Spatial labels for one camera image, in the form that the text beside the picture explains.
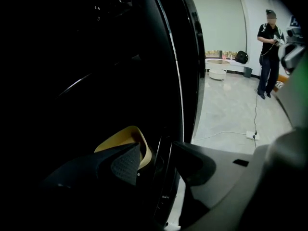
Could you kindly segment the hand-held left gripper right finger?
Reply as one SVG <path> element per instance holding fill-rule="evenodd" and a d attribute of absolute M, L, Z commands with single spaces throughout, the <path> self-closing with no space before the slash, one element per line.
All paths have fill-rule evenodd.
<path fill-rule="evenodd" d="M 181 227 L 239 227 L 257 189 L 268 145 L 253 154 L 172 143 L 172 159 L 186 190 Z"/>

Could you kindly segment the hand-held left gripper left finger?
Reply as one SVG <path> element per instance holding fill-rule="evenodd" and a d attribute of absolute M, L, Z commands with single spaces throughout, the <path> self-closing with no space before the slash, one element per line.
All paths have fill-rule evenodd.
<path fill-rule="evenodd" d="M 66 162 L 44 179 L 40 188 L 92 191 L 122 183 L 135 186 L 139 165 L 139 143 L 116 146 Z"/>

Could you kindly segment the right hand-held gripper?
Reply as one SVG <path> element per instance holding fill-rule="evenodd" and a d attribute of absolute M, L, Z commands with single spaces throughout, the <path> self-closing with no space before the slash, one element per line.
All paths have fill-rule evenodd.
<path fill-rule="evenodd" d="M 301 26 L 297 19 L 291 15 L 286 27 L 284 43 L 279 47 L 278 57 L 287 75 L 291 75 L 306 51 Z"/>

